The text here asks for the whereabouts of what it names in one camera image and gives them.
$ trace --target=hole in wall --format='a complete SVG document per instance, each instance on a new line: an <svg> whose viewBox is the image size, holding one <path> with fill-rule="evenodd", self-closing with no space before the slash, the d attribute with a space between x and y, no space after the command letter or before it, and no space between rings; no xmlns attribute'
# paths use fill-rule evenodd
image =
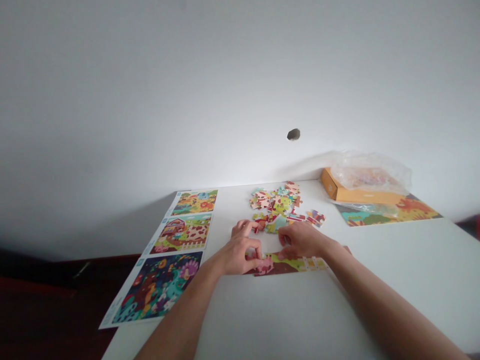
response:
<svg viewBox="0 0 480 360"><path fill-rule="evenodd" d="M298 140L300 138L300 130L293 129L288 132L286 138L290 141Z"/></svg>

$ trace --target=partially assembled puzzle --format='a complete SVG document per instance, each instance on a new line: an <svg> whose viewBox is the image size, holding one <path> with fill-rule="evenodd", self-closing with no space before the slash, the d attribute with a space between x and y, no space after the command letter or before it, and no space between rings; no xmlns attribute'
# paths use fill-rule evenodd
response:
<svg viewBox="0 0 480 360"><path fill-rule="evenodd" d="M266 213L260 212L253 215L253 220L259 223L266 233L277 234L279 228L298 221L306 221L319 228L325 221L325 216L316 210L307 212L306 216L296 213L303 201L300 198L300 185L295 182L287 181L285 185L271 192L259 187L251 194L253 195L250 200L251 208L266 210ZM255 234L259 231L261 231L259 228L254 230Z"/></svg>
<svg viewBox="0 0 480 360"><path fill-rule="evenodd" d="M281 227L291 225L294 222L308 222L320 228L325 221L325 216L317 210L308 211L306 215L296 213L303 201L300 198L300 185L293 181L287 181L285 185L270 192L259 187L251 194L253 196L250 200L251 208L262 211L253 215L253 221L260 225L253 229L255 234L262 230L269 234L278 234ZM260 261L260 266L246 274L264 276L328 268L321 258L280 259L278 252L266 253L264 256L265 258ZM245 254L245 258L248 260L255 257L255 253L247 252Z"/></svg>

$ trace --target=forearm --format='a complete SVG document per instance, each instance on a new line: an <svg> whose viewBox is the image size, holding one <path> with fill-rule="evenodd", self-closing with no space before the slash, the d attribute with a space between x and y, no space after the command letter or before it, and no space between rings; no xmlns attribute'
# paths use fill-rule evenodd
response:
<svg viewBox="0 0 480 360"><path fill-rule="evenodd" d="M357 313L386 353L395 359L467 359L415 307L338 243L324 254Z"/></svg>
<svg viewBox="0 0 480 360"><path fill-rule="evenodd" d="M220 277L211 262L203 264L135 359L193 359L202 322Z"/></svg>

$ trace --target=person's left hand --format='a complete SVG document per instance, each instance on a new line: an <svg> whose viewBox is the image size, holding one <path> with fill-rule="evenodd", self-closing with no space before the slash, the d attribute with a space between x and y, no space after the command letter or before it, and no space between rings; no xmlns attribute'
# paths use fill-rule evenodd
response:
<svg viewBox="0 0 480 360"><path fill-rule="evenodd" d="M258 239L249 238L252 228L258 228L258 222L240 220L231 229L230 241L226 243L208 261L220 271L222 275L240 275L260 265L262 258L262 243ZM256 259L246 260L245 252L254 248Z"/></svg>

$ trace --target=white wall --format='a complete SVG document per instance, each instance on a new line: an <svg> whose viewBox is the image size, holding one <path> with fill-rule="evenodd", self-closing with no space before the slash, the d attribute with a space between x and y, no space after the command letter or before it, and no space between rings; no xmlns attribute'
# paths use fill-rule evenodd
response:
<svg viewBox="0 0 480 360"><path fill-rule="evenodd" d="M8 0L0 34L4 249L140 253L174 191L312 179L341 149L480 212L477 1Z"/></svg>

